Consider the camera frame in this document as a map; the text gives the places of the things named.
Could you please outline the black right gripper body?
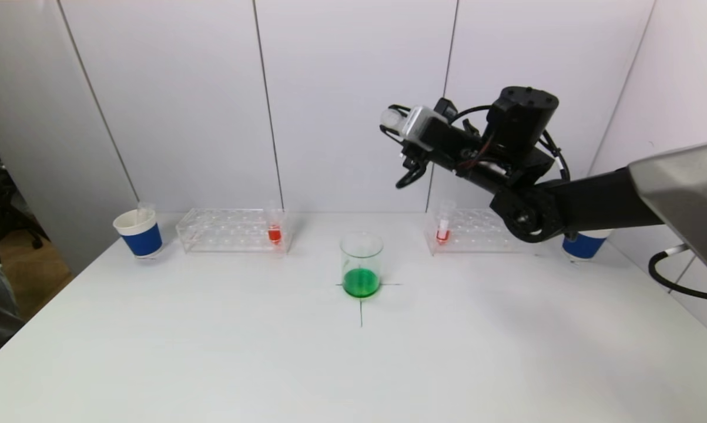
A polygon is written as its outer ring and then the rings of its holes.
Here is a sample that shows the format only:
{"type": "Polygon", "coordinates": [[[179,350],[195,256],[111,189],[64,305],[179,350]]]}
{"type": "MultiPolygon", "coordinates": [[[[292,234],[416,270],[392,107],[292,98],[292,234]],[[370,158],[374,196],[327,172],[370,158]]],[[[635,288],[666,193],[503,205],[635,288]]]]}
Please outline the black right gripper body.
{"type": "Polygon", "coordinates": [[[427,171],[428,164],[455,172],[456,176],[479,187],[496,187],[497,174],[492,170],[471,167],[481,149],[480,140],[469,132],[448,123],[431,108],[418,105],[410,110],[401,133],[403,166],[408,172],[400,186],[417,182],[427,171]]]}

